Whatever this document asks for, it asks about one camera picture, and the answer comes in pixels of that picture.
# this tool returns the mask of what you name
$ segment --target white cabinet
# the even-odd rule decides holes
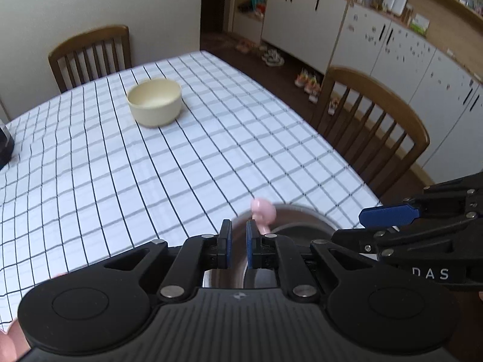
[[[371,76],[409,103],[435,50],[424,38],[392,22]]]
[[[354,4],[347,9],[331,65],[346,66],[369,75],[373,70],[391,21]]]
[[[436,182],[477,173],[483,168],[483,87],[467,101],[455,127],[423,169]]]
[[[290,47],[287,30],[293,26],[291,21],[294,19],[290,15],[290,8],[290,0],[268,0],[263,23],[262,38],[284,50]]]
[[[325,73],[346,0],[268,0],[262,38]]]
[[[443,142],[470,104],[477,86],[456,62],[436,51],[409,103],[429,133],[430,144],[417,160],[419,165],[423,166]]]
[[[344,17],[347,0],[305,0],[299,12],[303,34],[294,54],[298,59],[325,73]]]

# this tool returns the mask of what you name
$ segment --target white tablecloth with black grid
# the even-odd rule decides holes
[[[139,126],[126,92],[181,84],[178,119]],[[357,227],[378,203],[330,145],[273,94],[207,52],[153,62],[67,91],[8,125],[0,171],[0,322],[35,284],[154,238],[216,233],[252,197],[297,203]]]

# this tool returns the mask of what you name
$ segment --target pink toy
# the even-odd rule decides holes
[[[252,219],[257,224],[260,234],[269,234],[269,224],[272,224],[277,217],[274,205],[266,199],[257,197],[250,203],[250,209],[252,210]]]

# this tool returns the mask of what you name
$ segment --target sneaker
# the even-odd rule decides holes
[[[337,109],[337,106],[339,105],[339,98],[330,98],[330,103],[329,103],[329,108],[327,110],[328,115],[333,116],[335,114],[335,111]]]
[[[315,75],[310,76],[307,83],[305,84],[304,91],[309,95],[312,94],[314,87],[317,85],[317,78]]]
[[[275,57],[277,54],[278,54],[277,50],[275,50],[275,49],[267,50],[265,53],[263,53],[262,60],[267,62],[267,60],[270,57]]]
[[[306,69],[303,69],[295,79],[295,85],[299,88],[305,87],[305,84],[307,84],[308,80],[309,80],[309,73],[307,72]]]
[[[279,55],[279,53],[277,52],[277,50],[275,50],[275,53],[270,55],[266,60],[265,60],[265,64],[267,64],[267,66],[271,66],[271,67],[274,67],[274,66],[282,66],[283,63],[284,63],[284,59],[281,55]]]
[[[309,95],[309,101],[313,102],[313,103],[317,103],[318,99],[319,99],[319,95],[320,95],[320,89],[322,87],[320,86],[320,84],[316,84],[313,89],[312,89],[312,94]]]

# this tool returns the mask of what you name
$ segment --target beige bowl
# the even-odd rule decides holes
[[[144,81],[129,91],[127,103],[132,116],[141,125],[166,125],[180,113],[181,86],[162,78]]]

